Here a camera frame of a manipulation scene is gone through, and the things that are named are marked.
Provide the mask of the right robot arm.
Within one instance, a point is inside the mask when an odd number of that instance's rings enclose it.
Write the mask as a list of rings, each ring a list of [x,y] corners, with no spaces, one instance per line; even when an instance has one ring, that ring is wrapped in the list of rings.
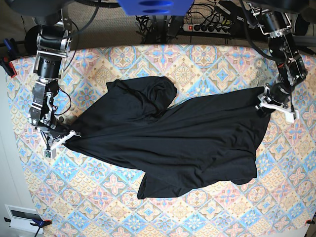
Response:
[[[73,37],[79,35],[94,20],[101,1],[80,1],[95,10],[89,21],[77,31],[69,18],[68,0],[7,0],[6,4],[21,15],[33,17],[39,33],[33,73],[38,77],[33,89],[33,101],[28,112],[28,122],[40,134],[44,142],[45,158],[56,156],[56,147],[78,133],[63,123],[56,114],[54,97],[61,90],[58,81],[62,77],[70,53]]]

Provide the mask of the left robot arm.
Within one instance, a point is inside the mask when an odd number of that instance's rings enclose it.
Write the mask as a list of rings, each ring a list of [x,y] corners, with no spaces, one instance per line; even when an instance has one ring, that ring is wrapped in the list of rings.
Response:
[[[253,49],[266,59],[276,63],[278,79],[273,84],[266,84],[258,95],[260,103],[256,110],[266,115],[273,110],[284,113],[285,120],[293,123],[299,118],[299,111],[294,109],[292,92],[302,83],[308,74],[299,54],[292,34],[292,24],[288,14],[299,14],[309,6],[307,0],[241,0],[243,26],[246,39]],[[248,32],[248,26],[257,26],[268,38],[269,54],[265,54],[254,44]]]

